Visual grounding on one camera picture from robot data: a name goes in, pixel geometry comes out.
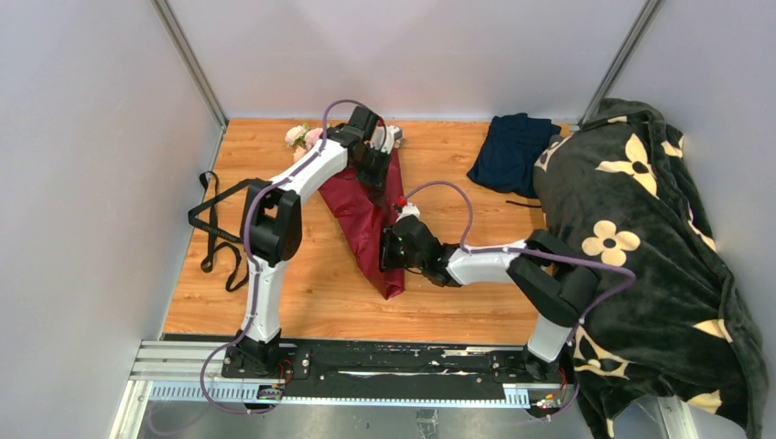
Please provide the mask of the maroon wrapping paper sheet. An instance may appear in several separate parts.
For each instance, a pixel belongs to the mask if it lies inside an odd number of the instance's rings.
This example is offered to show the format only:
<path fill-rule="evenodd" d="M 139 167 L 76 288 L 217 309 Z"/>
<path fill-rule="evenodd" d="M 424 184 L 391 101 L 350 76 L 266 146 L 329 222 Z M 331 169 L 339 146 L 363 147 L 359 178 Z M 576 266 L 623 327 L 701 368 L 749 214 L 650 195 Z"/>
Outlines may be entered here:
<path fill-rule="evenodd" d="M 372 288 L 385 300 L 401 294 L 404 271 L 382 270 L 380 265 L 383 229 L 395 223 L 397 212 L 393 203 L 404 196 L 399 152 L 392 152 L 385 191 L 376 202 L 352 169 L 329 178 L 318 193 L 337 220 L 358 269 Z"/>

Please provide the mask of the pink fake flower bunch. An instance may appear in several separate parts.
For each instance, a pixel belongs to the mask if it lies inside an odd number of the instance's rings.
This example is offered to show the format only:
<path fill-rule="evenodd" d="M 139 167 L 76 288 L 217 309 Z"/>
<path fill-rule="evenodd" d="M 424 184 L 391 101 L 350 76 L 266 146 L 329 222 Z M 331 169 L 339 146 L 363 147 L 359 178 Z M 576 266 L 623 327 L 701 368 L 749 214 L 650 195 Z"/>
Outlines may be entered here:
<path fill-rule="evenodd" d="M 293 150 L 294 162 L 303 158 L 323 133 L 322 127 L 312 128 L 303 123 L 290 128 L 285 135 L 286 145 Z"/>

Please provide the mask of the black printed ribbon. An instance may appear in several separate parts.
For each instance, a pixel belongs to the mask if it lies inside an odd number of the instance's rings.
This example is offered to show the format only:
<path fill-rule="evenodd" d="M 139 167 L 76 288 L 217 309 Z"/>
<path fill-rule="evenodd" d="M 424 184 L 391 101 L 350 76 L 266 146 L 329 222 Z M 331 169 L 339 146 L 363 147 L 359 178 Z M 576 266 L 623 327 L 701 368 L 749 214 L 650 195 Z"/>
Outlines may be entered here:
<path fill-rule="evenodd" d="M 214 189 L 212 198 L 205 199 L 187 213 L 189 225 L 207 235 L 206 252 L 199 267 L 204 273 L 211 273 L 218 251 L 231 251 L 235 259 L 235 266 L 225 281 L 224 289 L 228 293 L 234 293 L 248 283 L 249 275 L 246 273 L 242 279 L 238 278 L 240 268 L 243 266 L 241 249 L 238 247 L 242 240 L 240 236 L 230 233 L 220 226 L 217 206 L 226 198 L 246 188 L 249 180 L 242 180 L 225 191 L 221 191 L 218 175 L 214 171 L 208 170 L 199 175 L 199 183 L 205 191 L 210 187 Z"/>

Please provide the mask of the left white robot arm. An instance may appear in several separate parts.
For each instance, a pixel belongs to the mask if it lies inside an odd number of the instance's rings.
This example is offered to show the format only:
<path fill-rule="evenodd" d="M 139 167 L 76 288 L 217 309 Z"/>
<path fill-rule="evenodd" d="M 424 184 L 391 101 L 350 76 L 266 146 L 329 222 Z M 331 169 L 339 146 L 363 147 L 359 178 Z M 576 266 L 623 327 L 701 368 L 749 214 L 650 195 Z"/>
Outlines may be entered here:
<path fill-rule="evenodd" d="M 323 131 L 291 167 L 258 183 L 242 221 L 248 260 L 249 295 L 245 317 L 228 346 L 232 360 L 259 378 L 273 376 L 282 362 L 279 305 L 286 268 L 302 237 L 302 208 L 331 177 L 351 169 L 370 202 L 387 210 L 385 191 L 392 148 L 384 119 L 361 102 L 346 123 Z"/>

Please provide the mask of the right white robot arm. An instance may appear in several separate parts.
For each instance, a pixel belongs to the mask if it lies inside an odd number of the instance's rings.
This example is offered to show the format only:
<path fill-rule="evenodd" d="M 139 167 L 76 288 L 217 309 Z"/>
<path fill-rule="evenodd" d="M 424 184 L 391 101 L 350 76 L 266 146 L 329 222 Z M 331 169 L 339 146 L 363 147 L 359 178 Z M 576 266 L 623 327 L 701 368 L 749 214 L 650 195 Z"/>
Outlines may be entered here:
<path fill-rule="evenodd" d="M 415 271 L 439 287 L 514 284 L 538 313 L 516 368 L 539 382 L 557 373 L 564 346 L 601 280 L 599 269 L 574 257 L 546 230 L 501 247 L 465 248 L 440 241 L 413 215 L 384 228 L 379 261 L 382 270 Z"/>

